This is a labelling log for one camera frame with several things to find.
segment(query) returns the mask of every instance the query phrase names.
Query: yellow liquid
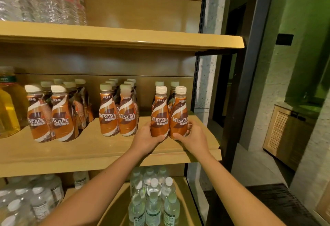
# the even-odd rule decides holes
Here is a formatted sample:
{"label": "yellow liquid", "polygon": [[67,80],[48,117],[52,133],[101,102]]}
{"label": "yellow liquid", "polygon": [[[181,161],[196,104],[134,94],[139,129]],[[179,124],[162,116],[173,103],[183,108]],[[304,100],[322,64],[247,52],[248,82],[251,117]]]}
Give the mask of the yellow liquid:
{"label": "yellow liquid", "polygon": [[20,131],[14,104],[10,95],[0,89],[0,138],[5,138]]}
{"label": "yellow liquid", "polygon": [[12,103],[14,105],[20,127],[23,128],[28,126],[27,108],[29,107],[29,101],[26,98],[25,89],[18,83],[1,84],[0,87],[12,98]]}

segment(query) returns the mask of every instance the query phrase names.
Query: person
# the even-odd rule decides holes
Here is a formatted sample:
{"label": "person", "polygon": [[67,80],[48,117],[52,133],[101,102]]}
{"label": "person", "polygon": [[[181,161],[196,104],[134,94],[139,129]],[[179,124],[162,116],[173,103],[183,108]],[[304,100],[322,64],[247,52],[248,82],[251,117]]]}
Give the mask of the person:
{"label": "person", "polygon": [[[174,134],[198,160],[208,175],[235,226],[285,225],[261,201],[242,186],[209,152],[206,137],[195,121],[188,136]],[[151,137],[150,122],[134,136],[127,152],[57,207],[41,226],[96,225],[138,162],[164,136]]]}

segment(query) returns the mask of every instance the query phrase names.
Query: yellow shelf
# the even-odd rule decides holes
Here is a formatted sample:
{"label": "yellow shelf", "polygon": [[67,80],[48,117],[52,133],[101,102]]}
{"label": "yellow shelf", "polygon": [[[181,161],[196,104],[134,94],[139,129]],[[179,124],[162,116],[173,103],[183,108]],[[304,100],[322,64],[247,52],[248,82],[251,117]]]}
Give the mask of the yellow shelf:
{"label": "yellow shelf", "polygon": [[[203,128],[212,155],[221,160],[219,143],[213,134],[195,115],[189,119],[197,121]],[[150,120],[140,117],[139,128]],[[81,170],[102,170],[125,153],[133,136],[120,134],[102,136],[99,120],[96,118],[82,133],[69,142],[53,140],[37,143],[32,139],[29,127],[0,139],[0,178],[18,175],[61,173]],[[169,137],[145,157],[140,166],[196,162],[181,143]]]}
{"label": "yellow shelf", "polygon": [[183,51],[244,48],[240,36],[0,21],[0,41]]}
{"label": "yellow shelf", "polygon": [[[192,198],[187,179],[185,177],[174,177],[173,182],[176,186],[176,194],[180,201],[180,226],[202,226]],[[68,189],[64,200],[75,193],[75,189]],[[118,191],[117,195],[109,205],[97,226],[121,226],[128,225],[128,205],[131,201],[129,193],[129,183],[126,182]]]}

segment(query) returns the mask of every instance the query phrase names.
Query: forearm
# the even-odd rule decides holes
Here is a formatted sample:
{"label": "forearm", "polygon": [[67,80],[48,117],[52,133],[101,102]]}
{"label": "forearm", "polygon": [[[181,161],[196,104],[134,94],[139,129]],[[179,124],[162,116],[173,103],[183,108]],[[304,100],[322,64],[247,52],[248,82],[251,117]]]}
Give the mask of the forearm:
{"label": "forearm", "polygon": [[284,226],[273,212],[242,186],[214,157],[204,155],[198,161],[235,226]]}
{"label": "forearm", "polygon": [[42,226],[96,225],[142,156],[128,150],[51,213]]}

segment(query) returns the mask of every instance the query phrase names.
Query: person's right arm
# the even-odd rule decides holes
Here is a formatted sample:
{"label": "person's right arm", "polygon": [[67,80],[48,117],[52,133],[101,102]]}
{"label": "person's right arm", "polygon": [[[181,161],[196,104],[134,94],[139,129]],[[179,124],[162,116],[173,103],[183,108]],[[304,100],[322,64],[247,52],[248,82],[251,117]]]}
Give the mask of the person's right arm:
{"label": "person's right arm", "polygon": [[206,137],[195,121],[187,137],[174,133],[205,170],[235,226],[284,226],[261,201],[242,186],[210,153]]}

